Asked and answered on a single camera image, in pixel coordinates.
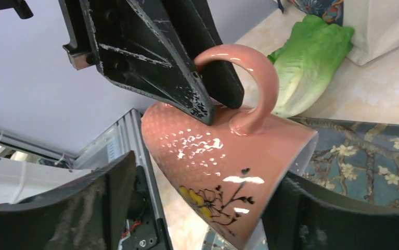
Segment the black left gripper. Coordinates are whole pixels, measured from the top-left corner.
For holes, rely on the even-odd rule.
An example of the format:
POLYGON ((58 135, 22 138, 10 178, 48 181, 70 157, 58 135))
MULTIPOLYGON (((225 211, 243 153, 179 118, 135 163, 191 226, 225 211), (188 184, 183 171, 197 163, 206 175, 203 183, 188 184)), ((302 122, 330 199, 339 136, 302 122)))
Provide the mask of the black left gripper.
MULTIPOLYGON (((211 98, 161 1, 59 5, 70 37, 63 49, 76 70, 96 63, 98 72, 114 85, 212 123, 211 98)), ((4 9, 13 9, 20 19, 33 17, 26 1, 0 1, 4 9)))

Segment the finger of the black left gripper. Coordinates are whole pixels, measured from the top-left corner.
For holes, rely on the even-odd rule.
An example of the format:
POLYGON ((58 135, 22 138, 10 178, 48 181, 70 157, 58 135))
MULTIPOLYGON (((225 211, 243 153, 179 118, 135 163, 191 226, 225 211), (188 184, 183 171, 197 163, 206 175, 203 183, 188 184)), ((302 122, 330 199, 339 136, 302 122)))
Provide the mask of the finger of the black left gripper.
MULTIPOLYGON (((162 0, 162 4, 191 59, 223 44, 206 0, 162 0)), ((214 61, 202 68, 201 74, 213 99, 229 108, 240 108, 244 90, 233 64, 214 61)))

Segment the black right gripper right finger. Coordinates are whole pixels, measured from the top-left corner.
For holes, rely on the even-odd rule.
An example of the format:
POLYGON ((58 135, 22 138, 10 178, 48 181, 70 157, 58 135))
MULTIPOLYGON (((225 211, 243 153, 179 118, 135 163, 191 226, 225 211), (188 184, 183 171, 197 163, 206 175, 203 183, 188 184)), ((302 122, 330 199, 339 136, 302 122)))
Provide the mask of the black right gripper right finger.
POLYGON ((262 221, 270 249, 399 249, 399 209, 348 198, 291 172, 262 221))

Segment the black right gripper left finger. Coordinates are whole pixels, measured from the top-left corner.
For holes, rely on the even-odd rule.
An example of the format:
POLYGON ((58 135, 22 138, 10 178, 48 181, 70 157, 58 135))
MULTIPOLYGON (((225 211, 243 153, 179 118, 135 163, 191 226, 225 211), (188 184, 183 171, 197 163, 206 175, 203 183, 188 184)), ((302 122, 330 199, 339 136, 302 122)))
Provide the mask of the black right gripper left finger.
POLYGON ((0 249, 117 249, 136 160, 128 152, 58 188, 0 205, 0 249))

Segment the pink flower mug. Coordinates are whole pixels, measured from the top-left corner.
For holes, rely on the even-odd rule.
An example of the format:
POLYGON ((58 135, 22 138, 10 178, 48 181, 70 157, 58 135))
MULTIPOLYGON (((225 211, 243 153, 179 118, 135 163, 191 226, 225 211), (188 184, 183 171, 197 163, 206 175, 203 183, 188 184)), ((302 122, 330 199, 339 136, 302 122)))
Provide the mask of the pink flower mug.
POLYGON ((239 44, 210 48, 195 58, 202 68, 225 60, 246 70, 260 93, 256 108, 216 105, 208 126, 178 108, 156 102, 141 119, 150 155, 171 185, 209 226, 237 249, 246 249, 287 171, 302 173, 317 131, 272 114, 279 93, 273 64, 239 44))

